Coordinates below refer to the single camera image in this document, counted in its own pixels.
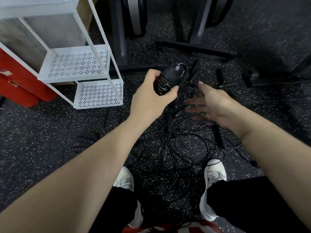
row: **label on red cylinder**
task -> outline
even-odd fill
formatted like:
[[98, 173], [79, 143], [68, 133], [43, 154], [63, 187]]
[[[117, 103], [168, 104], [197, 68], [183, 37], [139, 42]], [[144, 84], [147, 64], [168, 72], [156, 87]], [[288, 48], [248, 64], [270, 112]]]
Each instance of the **label on red cylinder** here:
[[6, 69], [0, 69], [0, 74], [4, 74], [6, 76], [12, 75], [12, 73]]

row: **perforated shelf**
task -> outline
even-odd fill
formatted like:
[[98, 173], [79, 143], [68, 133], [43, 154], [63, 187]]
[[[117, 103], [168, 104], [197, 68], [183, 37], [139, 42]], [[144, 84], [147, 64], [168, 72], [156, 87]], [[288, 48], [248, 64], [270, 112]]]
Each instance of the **perforated shelf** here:
[[108, 48], [106, 45], [96, 45], [95, 48], [105, 65], [104, 72], [89, 46], [56, 48], [47, 53], [38, 79], [57, 83], [106, 78], [110, 63]]
[[[123, 98], [123, 80], [112, 80], [120, 98]], [[123, 105], [118, 102], [117, 96], [112, 90], [108, 80], [81, 82], [77, 86], [73, 103], [76, 109], [91, 109], [108, 106]]]

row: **white sneaker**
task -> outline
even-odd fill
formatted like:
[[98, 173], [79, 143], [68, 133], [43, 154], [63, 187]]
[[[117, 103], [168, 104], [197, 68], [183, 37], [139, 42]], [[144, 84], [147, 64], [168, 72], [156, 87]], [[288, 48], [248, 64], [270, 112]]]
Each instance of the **white sneaker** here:
[[[129, 189], [134, 192], [134, 178], [131, 172], [126, 168], [122, 167], [117, 179], [114, 183], [115, 187], [122, 187], [124, 189]], [[137, 208], [135, 210], [134, 219], [128, 224], [130, 228], [138, 228], [142, 224], [144, 218], [142, 217], [141, 204], [137, 200]]]
[[218, 159], [212, 159], [208, 163], [208, 165], [204, 170], [204, 179], [205, 179], [205, 192], [201, 197], [200, 201], [200, 212], [203, 218], [209, 222], [212, 222], [218, 217], [215, 214], [215, 211], [206, 203], [206, 192], [212, 184], [216, 183], [219, 180], [227, 180], [227, 175], [225, 171], [225, 167]]

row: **pant leg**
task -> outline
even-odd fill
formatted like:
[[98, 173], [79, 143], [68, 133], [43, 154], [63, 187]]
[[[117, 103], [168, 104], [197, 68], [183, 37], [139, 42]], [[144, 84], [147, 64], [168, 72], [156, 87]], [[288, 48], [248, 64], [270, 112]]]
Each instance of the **pant leg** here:
[[122, 232], [134, 219], [136, 208], [137, 198], [134, 192], [113, 186], [89, 233]]
[[309, 232], [267, 177], [220, 180], [208, 188], [207, 204], [246, 233]]

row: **hand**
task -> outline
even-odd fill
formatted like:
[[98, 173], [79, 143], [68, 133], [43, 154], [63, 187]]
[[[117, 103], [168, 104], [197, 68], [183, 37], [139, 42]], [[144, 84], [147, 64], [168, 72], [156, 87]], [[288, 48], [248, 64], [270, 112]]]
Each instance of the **hand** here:
[[177, 98], [178, 86], [159, 96], [153, 89], [153, 83], [160, 75], [159, 70], [148, 70], [143, 84], [132, 99], [130, 117], [147, 129], [163, 113], [164, 108]]
[[188, 113], [204, 113], [194, 116], [193, 120], [216, 121], [220, 126], [232, 129], [231, 114], [238, 107], [243, 107], [232, 99], [225, 91], [216, 90], [202, 82], [198, 84], [199, 90], [205, 97], [191, 98], [185, 101], [188, 105], [197, 105], [187, 110]]

